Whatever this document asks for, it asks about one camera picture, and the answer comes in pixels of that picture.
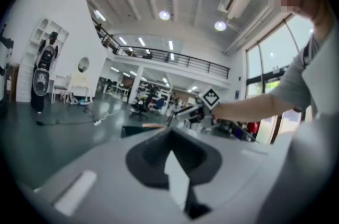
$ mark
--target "white chair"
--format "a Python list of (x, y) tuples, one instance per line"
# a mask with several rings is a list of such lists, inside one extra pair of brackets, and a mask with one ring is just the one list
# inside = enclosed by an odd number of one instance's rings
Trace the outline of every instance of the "white chair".
[(56, 76), (52, 88), (51, 103), (55, 103), (56, 94), (60, 94), (60, 98), (63, 96), (64, 103), (66, 103), (66, 94), (69, 89), (70, 80), (71, 78), (69, 76), (67, 76), (66, 78), (58, 75)]

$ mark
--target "column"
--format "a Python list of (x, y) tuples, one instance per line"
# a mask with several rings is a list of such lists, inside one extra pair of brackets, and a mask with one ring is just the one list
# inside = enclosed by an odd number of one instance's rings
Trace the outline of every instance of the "column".
[(135, 78), (134, 78), (131, 94), (129, 96), (129, 101), (128, 101), (129, 104), (132, 104), (134, 99), (135, 99), (135, 97), (137, 96), (140, 80), (141, 80), (141, 77), (142, 77), (143, 73), (144, 73), (144, 67), (143, 66), (139, 66), (138, 71), (137, 71), (137, 76), (135, 76)]

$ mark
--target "red object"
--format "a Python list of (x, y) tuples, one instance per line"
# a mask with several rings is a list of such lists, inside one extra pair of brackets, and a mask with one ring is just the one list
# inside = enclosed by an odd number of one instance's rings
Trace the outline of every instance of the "red object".
[(247, 129), (248, 129), (248, 131), (251, 132), (251, 133), (258, 133), (259, 123), (257, 123), (257, 122), (250, 122), (250, 123), (247, 125)]

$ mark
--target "ceiling light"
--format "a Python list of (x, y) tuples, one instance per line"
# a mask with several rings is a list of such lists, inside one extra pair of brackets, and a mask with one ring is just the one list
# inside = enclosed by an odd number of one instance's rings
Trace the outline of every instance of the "ceiling light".
[(119, 72), (118, 69), (111, 67), (112, 70), (116, 71), (117, 73)]
[(142, 40), (142, 38), (139, 38), (138, 40), (140, 41), (140, 43), (141, 43), (142, 46), (145, 46), (145, 43), (144, 43), (144, 41)]
[(167, 11), (160, 11), (159, 13), (159, 18), (164, 20), (164, 21), (167, 21), (170, 19), (170, 14), (167, 12)]
[(122, 37), (120, 37), (119, 40), (121, 40), (123, 44), (127, 45), (127, 42), (125, 42), (125, 40)]
[(95, 14), (96, 16), (99, 16), (99, 18), (100, 18), (101, 20), (103, 20), (104, 22), (106, 21), (106, 18), (101, 14), (101, 12), (100, 12), (99, 10), (95, 10), (95, 11), (94, 11), (94, 14)]
[(226, 29), (226, 23), (222, 22), (222, 21), (219, 21), (219, 22), (216, 22), (214, 24), (214, 28), (217, 30), (217, 31), (223, 31)]

